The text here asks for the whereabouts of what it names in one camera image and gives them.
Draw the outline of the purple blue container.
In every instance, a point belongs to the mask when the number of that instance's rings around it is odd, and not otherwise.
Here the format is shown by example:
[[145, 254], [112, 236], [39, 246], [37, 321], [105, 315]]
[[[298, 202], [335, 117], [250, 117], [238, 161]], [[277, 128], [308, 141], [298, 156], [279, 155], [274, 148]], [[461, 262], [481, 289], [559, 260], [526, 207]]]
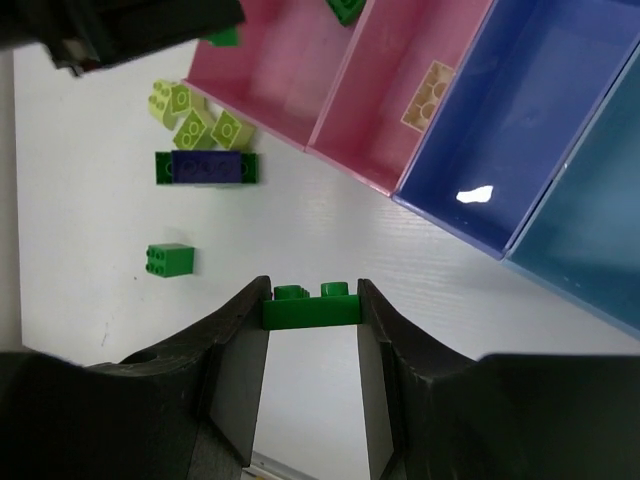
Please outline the purple blue container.
[[396, 203], [502, 258], [639, 43], [635, 1], [496, 1]]

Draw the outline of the green stepped lego assembly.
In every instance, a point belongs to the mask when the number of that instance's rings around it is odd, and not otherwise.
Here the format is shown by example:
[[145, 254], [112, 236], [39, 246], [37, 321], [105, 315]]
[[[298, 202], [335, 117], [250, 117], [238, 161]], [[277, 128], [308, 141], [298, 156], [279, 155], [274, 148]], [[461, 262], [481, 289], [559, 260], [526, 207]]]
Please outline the green stepped lego assembly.
[[262, 327], [267, 331], [338, 327], [361, 324], [360, 299], [349, 293], [347, 282], [327, 282], [312, 297], [301, 285], [273, 289], [263, 304]]

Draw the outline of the large pink container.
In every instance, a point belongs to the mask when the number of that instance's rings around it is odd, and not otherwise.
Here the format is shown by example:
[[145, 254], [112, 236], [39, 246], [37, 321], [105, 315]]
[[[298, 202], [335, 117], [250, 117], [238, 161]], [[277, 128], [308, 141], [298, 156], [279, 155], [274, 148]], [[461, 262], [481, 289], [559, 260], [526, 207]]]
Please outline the large pink container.
[[306, 150], [369, 12], [343, 26], [324, 1], [244, 1], [235, 47], [201, 40], [184, 82]]

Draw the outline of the light blue container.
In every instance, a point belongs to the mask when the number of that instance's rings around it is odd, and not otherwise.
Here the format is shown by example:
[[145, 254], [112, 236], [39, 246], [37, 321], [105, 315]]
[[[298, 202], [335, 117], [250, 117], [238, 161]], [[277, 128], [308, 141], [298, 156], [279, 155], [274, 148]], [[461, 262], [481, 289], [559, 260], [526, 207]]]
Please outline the light blue container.
[[507, 256], [526, 277], [639, 335], [639, 55], [632, 54]]

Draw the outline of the green lego under blue brick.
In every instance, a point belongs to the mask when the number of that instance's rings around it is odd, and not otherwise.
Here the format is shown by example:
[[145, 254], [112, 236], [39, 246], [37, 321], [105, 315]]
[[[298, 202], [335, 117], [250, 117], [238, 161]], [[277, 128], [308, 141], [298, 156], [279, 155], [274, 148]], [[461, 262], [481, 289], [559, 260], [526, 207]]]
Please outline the green lego under blue brick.
[[245, 185], [259, 181], [255, 153], [173, 150], [155, 153], [157, 185]]

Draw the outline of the small pink container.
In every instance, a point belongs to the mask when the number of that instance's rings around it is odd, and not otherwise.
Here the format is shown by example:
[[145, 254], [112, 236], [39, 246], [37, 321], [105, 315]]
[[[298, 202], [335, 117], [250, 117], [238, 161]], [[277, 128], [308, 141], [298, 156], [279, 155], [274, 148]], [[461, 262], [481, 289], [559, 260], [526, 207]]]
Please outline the small pink container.
[[391, 195], [425, 133], [404, 125], [402, 115], [434, 60], [456, 72], [491, 6], [367, 2], [369, 15], [308, 152]]

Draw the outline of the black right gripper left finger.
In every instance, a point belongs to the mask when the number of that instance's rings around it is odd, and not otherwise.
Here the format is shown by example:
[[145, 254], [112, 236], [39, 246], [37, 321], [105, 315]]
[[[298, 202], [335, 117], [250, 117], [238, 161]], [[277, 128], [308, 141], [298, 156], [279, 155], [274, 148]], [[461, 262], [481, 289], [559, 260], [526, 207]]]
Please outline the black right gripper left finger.
[[271, 282], [258, 276], [218, 310], [119, 364], [151, 383], [158, 454], [189, 470], [241, 470], [250, 464], [269, 334], [262, 327]]

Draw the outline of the green sloped lego piece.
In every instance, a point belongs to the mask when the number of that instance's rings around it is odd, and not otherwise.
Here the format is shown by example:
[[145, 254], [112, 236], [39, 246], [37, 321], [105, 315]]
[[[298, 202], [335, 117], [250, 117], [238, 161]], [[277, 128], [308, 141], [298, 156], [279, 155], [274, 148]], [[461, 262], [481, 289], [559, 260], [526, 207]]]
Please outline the green sloped lego piece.
[[200, 40], [214, 47], [237, 47], [240, 45], [240, 33], [234, 26], [200, 37]]

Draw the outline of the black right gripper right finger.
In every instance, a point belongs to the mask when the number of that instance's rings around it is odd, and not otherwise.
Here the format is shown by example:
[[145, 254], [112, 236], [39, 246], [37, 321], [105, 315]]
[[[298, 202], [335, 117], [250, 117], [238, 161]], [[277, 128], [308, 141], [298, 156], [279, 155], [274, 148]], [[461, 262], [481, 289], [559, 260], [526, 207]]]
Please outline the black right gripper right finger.
[[372, 478], [451, 478], [433, 393], [473, 361], [406, 317], [368, 279], [357, 286], [357, 345]]

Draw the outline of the dark blue lego brick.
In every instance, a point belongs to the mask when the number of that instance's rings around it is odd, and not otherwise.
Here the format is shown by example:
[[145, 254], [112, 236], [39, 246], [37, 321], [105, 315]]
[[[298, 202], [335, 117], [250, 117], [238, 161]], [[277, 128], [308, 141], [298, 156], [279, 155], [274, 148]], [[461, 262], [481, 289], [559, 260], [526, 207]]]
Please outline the dark blue lego brick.
[[174, 150], [171, 160], [174, 184], [240, 184], [242, 180], [242, 157], [239, 152]]

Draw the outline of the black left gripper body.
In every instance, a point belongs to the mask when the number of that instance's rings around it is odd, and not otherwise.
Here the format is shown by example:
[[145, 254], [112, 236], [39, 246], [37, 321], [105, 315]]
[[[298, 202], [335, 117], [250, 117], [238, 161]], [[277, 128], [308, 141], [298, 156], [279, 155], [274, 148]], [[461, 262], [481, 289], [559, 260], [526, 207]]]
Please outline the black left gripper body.
[[3, 1], [1, 51], [33, 44], [74, 77], [130, 61], [108, 38], [91, 1]]

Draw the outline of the green 2x2 lego cube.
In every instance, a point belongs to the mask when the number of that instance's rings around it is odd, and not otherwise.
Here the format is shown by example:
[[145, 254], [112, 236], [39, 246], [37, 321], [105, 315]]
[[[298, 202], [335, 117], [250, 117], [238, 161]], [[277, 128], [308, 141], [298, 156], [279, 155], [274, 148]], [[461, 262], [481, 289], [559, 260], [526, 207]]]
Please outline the green 2x2 lego cube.
[[194, 273], [195, 248], [185, 244], [152, 244], [146, 250], [149, 274], [171, 278]]

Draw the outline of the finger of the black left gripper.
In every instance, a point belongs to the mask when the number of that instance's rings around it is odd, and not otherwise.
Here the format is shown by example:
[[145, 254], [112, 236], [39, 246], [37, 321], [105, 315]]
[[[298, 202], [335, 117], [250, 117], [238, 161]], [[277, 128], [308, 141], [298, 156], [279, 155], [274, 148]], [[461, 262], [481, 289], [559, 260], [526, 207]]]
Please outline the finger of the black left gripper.
[[96, 1], [104, 63], [122, 63], [245, 20], [238, 1]]

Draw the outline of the green 2x4 lego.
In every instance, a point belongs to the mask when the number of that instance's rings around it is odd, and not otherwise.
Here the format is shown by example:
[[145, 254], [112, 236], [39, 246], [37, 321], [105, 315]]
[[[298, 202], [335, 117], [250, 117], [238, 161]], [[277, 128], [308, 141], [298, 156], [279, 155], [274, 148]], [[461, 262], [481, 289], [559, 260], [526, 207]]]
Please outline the green 2x4 lego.
[[326, 4], [342, 26], [349, 26], [360, 16], [366, 0], [326, 0]]

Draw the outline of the beige lego brick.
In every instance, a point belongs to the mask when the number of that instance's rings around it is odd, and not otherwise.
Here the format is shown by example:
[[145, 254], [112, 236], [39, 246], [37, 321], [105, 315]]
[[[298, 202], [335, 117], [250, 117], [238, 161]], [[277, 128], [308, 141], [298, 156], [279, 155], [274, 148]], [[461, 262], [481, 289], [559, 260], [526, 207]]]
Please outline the beige lego brick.
[[409, 102], [401, 122], [419, 132], [425, 132], [444, 97], [455, 71], [434, 60]]

